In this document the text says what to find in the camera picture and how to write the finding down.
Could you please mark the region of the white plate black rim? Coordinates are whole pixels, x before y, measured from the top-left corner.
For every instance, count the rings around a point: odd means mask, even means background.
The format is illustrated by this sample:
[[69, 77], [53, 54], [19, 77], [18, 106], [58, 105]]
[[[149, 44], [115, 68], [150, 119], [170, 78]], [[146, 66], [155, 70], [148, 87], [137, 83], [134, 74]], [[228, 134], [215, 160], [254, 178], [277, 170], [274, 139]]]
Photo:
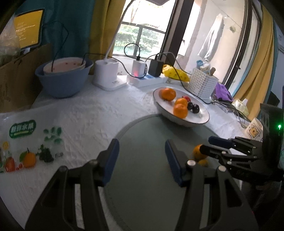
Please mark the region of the white plate black rim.
[[157, 88], [153, 91], [153, 99], [158, 111], [178, 125], [204, 125], [210, 119], [209, 112], [199, 100], [180, 90]]

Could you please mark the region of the orange mandarin with stem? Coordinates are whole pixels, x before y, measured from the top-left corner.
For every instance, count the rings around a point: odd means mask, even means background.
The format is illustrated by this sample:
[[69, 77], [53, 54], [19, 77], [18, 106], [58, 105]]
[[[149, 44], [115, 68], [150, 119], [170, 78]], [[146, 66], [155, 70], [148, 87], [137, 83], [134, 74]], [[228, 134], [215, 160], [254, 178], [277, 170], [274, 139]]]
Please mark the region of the orange mandarin with stem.
[[178, 98], [178, 99], [175, 101], [174, 105], [178, 105], [178, 104], [181, 104], [181, 105], [187, 107], [188, 101], [187, 101], [185, 98]]

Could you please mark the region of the round grey placemat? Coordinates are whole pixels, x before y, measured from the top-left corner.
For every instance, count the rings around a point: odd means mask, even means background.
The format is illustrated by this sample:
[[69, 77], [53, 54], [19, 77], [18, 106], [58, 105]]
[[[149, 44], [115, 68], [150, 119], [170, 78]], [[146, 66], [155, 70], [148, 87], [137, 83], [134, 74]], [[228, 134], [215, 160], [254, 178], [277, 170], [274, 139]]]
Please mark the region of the round grey placemat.
[[126, 125], [116, 136], [119, 155], [103, 190], [110, 230], [174, 230], [185, 189], [174, 181], [165, 143], [172, 140], [191, 159], [194, 147], [213, 135], [204, 125], [186, 128], [162, 115]]

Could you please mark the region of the tablet with yellow screen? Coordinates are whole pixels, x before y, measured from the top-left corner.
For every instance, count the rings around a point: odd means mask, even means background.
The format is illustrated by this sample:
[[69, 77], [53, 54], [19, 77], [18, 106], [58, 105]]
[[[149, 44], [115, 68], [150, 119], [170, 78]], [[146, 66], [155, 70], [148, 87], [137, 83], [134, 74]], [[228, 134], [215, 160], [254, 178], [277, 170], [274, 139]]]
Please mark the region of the tablet with yellow screen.
[[44, 9], [23, 12], [14, 18], [20, 49], [37, 47], [41, 43]]

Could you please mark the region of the white perforated basket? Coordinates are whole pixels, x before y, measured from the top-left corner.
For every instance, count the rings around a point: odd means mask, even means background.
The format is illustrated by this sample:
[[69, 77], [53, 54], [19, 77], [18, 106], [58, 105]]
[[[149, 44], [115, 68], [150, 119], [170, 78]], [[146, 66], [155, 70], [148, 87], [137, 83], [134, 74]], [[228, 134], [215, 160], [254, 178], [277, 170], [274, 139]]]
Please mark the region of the white perforated basket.
[[202, 100], [208, 100], [218, 81], [215, 76], [207, 75], [201, 70], [194, 68], [190, 76], [188, 90]]

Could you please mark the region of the white charger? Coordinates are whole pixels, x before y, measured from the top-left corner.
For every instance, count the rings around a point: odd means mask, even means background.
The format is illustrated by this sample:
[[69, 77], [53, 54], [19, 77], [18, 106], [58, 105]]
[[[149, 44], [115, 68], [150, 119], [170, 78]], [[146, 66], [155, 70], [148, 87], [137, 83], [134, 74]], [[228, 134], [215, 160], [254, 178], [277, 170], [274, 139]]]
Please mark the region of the white charger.
[[135, 78], [143, 78], [146, 75], [146, 63], [141, 60], [134, 60], [131, 75]]

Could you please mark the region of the white power strip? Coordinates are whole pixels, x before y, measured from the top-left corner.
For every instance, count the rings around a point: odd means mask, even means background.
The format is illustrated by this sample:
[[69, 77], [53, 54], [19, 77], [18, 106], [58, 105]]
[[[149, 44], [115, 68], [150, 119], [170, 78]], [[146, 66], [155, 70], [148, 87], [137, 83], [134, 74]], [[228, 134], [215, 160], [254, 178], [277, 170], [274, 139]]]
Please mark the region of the white power strip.
[[166, 83], [168, 80], [167, 77], [164, 75], [161, 75], [159, 77], [153, 77], [149, 74], [147, 74], [143, 78], [134, 78], [131, 77], [130, 75], [127, 75], [127, 82], [128, 84], [136, 87], [136, 88], [142, 88], [142, 87], [147, 87], [151, 85], [156, 85], [156, 84], [161, 84], [161, 83]]

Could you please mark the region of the yellow-green tissue pack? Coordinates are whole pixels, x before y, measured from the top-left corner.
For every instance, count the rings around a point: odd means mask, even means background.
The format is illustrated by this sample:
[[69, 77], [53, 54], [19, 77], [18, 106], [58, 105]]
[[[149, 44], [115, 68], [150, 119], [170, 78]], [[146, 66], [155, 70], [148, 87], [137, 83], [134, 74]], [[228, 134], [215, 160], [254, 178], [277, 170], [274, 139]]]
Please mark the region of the yellow-green tissue pack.
[[238, 98], [234, 99], [234, 101], [232, 102], [232, 105], [238, 110], [240, 111], [243, 115], [248, 116], [249, 115], [249, 111], [248, 108], [246, 106], [248, 102], [248, 99], [245, 98], [244, 100], [240, 100]]

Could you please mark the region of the black charger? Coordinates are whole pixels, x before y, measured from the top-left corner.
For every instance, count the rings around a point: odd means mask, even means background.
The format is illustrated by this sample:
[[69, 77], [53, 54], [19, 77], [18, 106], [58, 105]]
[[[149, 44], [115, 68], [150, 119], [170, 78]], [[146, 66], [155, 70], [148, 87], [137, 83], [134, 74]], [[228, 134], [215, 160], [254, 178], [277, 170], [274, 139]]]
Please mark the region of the black charger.
[[160, 60], [151, 60], [148, 74], [153, 77], [159, 77], [162, 73], [164, 62]]

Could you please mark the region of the cardboard box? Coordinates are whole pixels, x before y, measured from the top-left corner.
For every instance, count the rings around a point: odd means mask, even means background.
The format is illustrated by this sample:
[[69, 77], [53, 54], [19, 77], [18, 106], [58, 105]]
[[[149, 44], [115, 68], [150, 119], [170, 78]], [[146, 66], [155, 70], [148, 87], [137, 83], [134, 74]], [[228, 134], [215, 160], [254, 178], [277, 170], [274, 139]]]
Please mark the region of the cardboard box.
[[30, 107], [42, 91], [35, 70], [51, 60], [52, 45], [46, 44], [1, 67], [1, 112]]

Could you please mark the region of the bear cartoon mug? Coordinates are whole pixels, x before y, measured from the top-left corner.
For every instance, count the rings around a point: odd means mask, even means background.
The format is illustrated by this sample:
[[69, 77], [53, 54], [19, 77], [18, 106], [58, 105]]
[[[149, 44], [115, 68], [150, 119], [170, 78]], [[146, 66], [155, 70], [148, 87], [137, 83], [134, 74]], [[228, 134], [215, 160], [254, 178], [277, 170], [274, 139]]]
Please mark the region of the bear cartoon mug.
[[248, 139], [255, 140], [255, 141], [262, 141], [263, 139], [263, 125], [257, 119], [254, 118], [248, 127], [245, 129], [245, 135]]

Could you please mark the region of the purple cloth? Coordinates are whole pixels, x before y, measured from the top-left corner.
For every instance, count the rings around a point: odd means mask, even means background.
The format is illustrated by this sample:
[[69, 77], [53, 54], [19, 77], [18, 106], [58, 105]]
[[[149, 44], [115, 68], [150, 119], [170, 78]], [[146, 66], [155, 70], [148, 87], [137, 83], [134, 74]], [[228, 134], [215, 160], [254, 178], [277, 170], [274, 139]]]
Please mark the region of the purple cloth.
[[220, 83], [216, 84], [213, 95], [218, 101], [223, 101], [226, 103], [233, 102], [233, 97], [231, 96], [231, 94], [228, 92], [227, 88], [223, 84]]

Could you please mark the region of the yellow snack packet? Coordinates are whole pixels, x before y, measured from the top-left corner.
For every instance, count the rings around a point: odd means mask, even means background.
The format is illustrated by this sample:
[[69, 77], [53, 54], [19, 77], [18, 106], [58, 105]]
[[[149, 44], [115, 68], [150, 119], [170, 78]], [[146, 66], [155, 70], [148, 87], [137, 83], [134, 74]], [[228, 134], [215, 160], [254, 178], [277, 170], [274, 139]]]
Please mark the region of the yellow snack packet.
[[183, 82], [189, 82], [190, 78], [183, 70], [175, 69], [171, 65], [163, 65], [162, 73], [165, 77], [169, 77], [174, 80], [181, 80]]

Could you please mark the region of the yellow-green fruit right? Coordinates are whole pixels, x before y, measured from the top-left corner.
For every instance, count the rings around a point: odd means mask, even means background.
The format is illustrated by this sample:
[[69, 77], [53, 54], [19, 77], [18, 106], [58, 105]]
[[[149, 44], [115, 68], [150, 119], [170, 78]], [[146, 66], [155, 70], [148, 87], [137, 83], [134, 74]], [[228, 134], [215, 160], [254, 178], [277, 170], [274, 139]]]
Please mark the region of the yellow-green fruit right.
[[198, 164], [200, 165], [200, 166], [203, 166], [203, 167], [208, 167], [208, 160], [207, 159], [201, 159], [201, 160], [199, 160], [198, 161]]

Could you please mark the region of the white desk lamp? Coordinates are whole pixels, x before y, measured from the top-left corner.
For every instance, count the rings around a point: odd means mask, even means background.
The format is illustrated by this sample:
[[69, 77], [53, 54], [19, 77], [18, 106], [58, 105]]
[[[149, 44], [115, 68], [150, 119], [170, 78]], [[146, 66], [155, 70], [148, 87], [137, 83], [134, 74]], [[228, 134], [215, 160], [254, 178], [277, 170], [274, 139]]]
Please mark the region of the white desk lamp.
[[114, 91], [127, 85], [127, 77], [118, 76], [119, 61], [111, 57], [116, 35], [133, 1], [124, 7], [124, 1], [96, 1], [91, 26], [89, 50], [101, 57], [94, 62], [92, 84], [105, 91]]

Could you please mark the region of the dark plum with stem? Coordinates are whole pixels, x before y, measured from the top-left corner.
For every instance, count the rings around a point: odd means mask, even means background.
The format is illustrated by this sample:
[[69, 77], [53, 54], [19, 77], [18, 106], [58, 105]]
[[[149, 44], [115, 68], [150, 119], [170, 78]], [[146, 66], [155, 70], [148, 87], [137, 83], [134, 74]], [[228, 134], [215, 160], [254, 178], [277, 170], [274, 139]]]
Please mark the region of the dark plum with stem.
[[191, 101], [187, 103], [187, 109], [188, 111], [191, 111], [194, 114], [197, 114], [200, 111], [199, 105], [193, 104]]

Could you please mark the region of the printed fruit plastic bag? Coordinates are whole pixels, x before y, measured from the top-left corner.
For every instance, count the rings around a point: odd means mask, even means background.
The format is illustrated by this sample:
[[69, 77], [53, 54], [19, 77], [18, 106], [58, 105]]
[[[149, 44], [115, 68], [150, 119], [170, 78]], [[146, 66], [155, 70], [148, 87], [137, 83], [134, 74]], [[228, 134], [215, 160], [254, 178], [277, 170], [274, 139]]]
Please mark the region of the printed fruit plastic bag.
[[64, 113], [44, 106], [1, 114], [1, 173], [50, 166], [68, 158]]

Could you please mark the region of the blue bowl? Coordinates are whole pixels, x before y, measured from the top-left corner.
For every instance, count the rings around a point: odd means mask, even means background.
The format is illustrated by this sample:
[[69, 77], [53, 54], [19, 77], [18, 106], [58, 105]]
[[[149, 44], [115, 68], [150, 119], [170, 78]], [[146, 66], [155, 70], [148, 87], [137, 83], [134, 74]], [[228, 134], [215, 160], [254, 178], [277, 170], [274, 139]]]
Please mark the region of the blue bowl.
[[89, 77], [89, 71], [93, 66], [93, 61], [86, 58], [85, 68], [82, 70], [72, 70], [63, 73], [52, 75], [44, 74], [44, 66], [47, 63], [39, 66], [35, 75], [39, 78], [44, 92], [53, 98], [68, 98], [71, 97], [83, 88]]

